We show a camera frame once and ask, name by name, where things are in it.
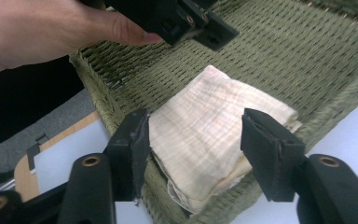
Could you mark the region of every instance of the white surface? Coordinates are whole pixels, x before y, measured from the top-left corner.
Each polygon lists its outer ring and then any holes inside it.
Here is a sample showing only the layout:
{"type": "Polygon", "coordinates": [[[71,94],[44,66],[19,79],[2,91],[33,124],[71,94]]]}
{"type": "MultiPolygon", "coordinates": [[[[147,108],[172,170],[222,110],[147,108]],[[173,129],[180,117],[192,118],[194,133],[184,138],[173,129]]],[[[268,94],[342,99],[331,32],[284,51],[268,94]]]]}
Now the white surface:
{"type": "Polygon", "coordinates": [[[42,194],[68,181],[74,161],[90,153],[103,152],[109,138],[99,119],[36,155],[34,167],[39,192],[42,194]]]}
{"type": "MultiPolygon", "coordinates": [[[[327,134],[310,152],[345,161],[358,175],[358,107],[327,134]]],[[[241,213],[232,224],[298,223],[295,203],[269,203],[262,195],[257,203],[241,213]]]]}

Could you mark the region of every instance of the beige towel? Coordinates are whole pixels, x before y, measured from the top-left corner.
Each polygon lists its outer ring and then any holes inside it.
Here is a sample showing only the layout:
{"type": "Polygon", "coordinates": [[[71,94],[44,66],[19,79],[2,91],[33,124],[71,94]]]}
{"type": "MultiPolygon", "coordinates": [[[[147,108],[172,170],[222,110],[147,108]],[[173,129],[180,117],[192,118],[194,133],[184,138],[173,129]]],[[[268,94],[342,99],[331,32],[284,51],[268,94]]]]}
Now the beige towel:
{"type": "Polygon", "coordinates": [[[172,198],[198,213],[215,194],[244,177],[251,165],[240,150],[245,107],[296,129],[296,111],[209,65],[149,120],[150,145],[169,178],[172,198]]]}

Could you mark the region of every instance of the green woven basket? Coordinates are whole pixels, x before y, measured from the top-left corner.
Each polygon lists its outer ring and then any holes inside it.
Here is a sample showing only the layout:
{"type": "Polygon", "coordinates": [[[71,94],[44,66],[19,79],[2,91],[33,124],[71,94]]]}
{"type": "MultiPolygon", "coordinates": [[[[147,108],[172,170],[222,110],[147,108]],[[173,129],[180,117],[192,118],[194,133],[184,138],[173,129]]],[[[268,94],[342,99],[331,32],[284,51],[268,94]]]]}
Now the green woven basket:
{"type": "MultiPolygon", "coordinates": [[[[344,18],[294,0],[220,0],[214,11],[241,32],[218,53],[194,41],[175,48],[103,42],[71,55],[108,132],[137,108],[158,109],[208,64],[296,109],[304,123],[296,136],[307,150],[358,106],[358,12],[344,18]]],[[[166,183],[150,160],[143,200],[156,223],[228,223],[261,193],[249,174],[189,217],[166,183]]]]}

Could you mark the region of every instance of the human hand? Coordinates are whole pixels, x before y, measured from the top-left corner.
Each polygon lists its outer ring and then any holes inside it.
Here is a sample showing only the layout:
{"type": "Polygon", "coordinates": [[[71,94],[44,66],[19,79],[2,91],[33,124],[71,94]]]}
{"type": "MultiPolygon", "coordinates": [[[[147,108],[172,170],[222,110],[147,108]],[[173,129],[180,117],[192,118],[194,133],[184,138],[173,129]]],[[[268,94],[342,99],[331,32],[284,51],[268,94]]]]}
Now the human hand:
{"type": "Polygon", "coordinates": [[[0,71],[51,61],[101,40],[147,45],[161,38],[118,12],[76,0],[0,0],[0,71]]]}

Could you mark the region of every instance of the wooden edge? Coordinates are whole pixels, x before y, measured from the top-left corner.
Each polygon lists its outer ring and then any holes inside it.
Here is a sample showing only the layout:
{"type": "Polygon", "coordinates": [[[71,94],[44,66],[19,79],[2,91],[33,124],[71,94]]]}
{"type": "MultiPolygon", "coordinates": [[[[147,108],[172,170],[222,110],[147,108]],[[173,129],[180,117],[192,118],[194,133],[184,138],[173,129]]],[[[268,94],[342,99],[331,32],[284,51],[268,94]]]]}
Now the wooden edge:
{"type": "MultiPolygon", "coordinates": [[[[91,114],[83,118],[81,121],[75,123],[62,133],[59,133],[58,135],[48,140],[46,143],[42,144],[40,146],[40,150],[44,151],[49,149],[65,137],[89,126],[91,123],[98,120],[99,118],[100,116],[97,111],[92,112],[91,114]]],[[[16,181],[16,191],[21,195],[23,202],[29,201],[39,195],[39,187],[37,185],[36,174],[31,174],[28,165],[27,155],[22,157],[17,163],[16,168],[14,169],[14,179],[16,181]]]]}

